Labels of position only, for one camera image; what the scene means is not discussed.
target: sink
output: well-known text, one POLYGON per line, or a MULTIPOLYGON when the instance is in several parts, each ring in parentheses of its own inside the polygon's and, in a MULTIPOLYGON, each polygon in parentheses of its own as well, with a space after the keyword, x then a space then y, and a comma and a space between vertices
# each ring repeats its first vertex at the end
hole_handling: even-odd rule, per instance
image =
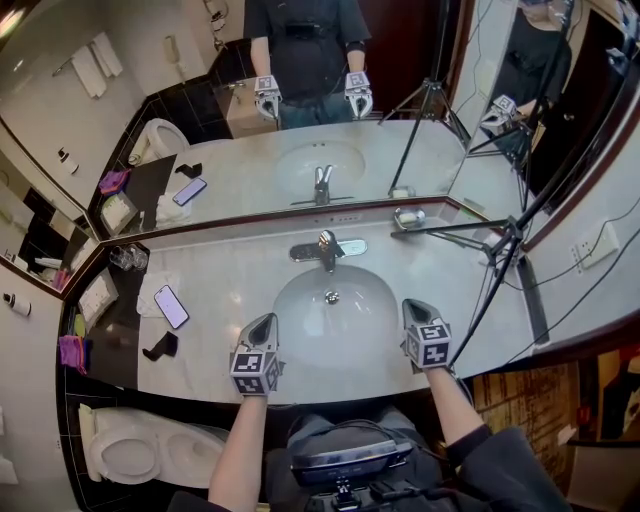
POLYGON ((315 269, 299 275, 280 292, 274 312, 278 352, 289 364, 374 368, 389 345, 401 341, 393 292, 378 276, 357 267, 337 265, 333 274, 315 269))
POLYGON ((276 163, 277 185, 294 200, 313 198, 315 170, 333 165, 329 182, 331 197, 354 195, 364 176, 362 153, 344 142, 312 142, 292 149, 276 163))

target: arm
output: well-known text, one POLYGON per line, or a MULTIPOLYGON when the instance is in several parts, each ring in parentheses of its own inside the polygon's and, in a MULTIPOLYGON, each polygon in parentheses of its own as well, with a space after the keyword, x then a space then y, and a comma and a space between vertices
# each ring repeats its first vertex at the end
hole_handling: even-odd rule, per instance
POLYGON ((349 71, 351 73, 364 71, 364 57, 365 54, 362 50, 351 50, 349 53, 347 53, 347 60, 349 61, 349 71))
POLYGON ((442 425, 447 453, 459 478, 479 491, 494 512, 570 512, 564 497, 520 429, 491 435, 454 378, 444 368, 425 370, 442 425))
POLYGON ((447 445, 484 425, 451 374, 444 368, 425 370, 447 445))
POLYGON ((211 476, 210 502, 232 512, 255 512, 260 494, 266 417, 266 396, 244 399, 211 476))
POLYGON ((259 37, 251 41, 251 62, 257 76, 269 76, 271 74, 268 37, 259 37))
POLYGON ((258 76, 271 74, 270 30, 269 16, 262 0, 246 0, 244 37, 251 39, 251 62, 258 76))

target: wall socket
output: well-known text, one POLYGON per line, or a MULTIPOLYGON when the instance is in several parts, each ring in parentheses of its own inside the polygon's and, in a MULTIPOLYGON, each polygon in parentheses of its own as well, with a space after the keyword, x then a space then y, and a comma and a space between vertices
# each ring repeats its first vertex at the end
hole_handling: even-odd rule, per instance
POLYGON ((592 267, 609 254, 620 250, 620 243, 612 223, 602 227, 604 220, 589 230, 573 247, 571 257, 578 265, 578 274, 592 267))

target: soap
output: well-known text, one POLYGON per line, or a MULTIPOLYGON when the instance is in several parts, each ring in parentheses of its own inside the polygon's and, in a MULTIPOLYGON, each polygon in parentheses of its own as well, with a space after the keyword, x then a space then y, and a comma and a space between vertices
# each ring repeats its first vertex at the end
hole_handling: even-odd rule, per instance
POLYGON ((401 199, 403 197, 409 197, 409 191, 406 188, 396 188, 391 192, 393 199, 401 199))
POLYGON ((415 224, 418 220, 418 216, 412 212, 401 213, 398 216, 398 221, 401 225, 406 226, 409 224, 415 224))

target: glass cup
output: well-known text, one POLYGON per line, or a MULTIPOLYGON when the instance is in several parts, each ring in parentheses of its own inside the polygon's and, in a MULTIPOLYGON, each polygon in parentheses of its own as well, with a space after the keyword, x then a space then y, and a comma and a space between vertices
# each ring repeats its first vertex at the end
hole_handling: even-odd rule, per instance
POLYGON ((127 250, 133 257, 133 267, 136 270, 144 270, 147 268, 147 265, 149 264, 149 256, 147 256, 146 252, 135 244, 131 244, 127 247, 127 250))
POLYGON ((109 254, 109 261, 122 270, 130 270, 134 265, 134 257, 131 251, 122 247, 114 247, 109 254))

